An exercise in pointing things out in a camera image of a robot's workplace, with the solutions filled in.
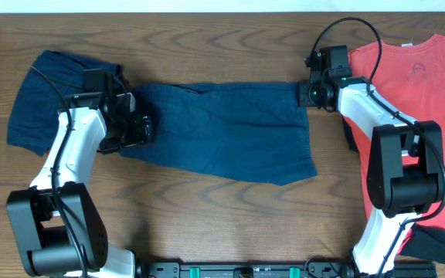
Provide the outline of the navy blue shorts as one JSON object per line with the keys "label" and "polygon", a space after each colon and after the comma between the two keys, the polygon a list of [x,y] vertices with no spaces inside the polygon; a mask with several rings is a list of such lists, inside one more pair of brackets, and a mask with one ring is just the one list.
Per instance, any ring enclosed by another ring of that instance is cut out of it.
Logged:
{"label": "navy blue shorts", "polygon": [[132,90],[154,140],[121,156],[237,181],[287,185],[317,174],[297,83],[148,84]]}

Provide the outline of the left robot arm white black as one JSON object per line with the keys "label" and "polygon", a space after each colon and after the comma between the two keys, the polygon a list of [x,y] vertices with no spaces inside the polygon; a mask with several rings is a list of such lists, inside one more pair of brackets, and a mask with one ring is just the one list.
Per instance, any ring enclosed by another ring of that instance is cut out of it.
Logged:
{"label": "left robot arm white black", "polygon": [[151,120],[131,93],[63,97],[59,130],[41,171],[6,209],[29,276],[134,277],[135,254],[110,243],[89,194],[96,155],[151,141]]}

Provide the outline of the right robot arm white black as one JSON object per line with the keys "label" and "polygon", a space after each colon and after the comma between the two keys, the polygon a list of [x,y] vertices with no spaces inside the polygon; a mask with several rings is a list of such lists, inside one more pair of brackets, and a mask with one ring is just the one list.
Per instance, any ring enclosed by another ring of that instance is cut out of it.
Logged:
{"label": "right robot arm white black", "polygon": [[435,218],[445,206],[440,125],[404,114],[363,77],[301,82],[297,102],[338,112],[369,138],[366,184],[372,211],[343,275],[388,276],[413,224]]}

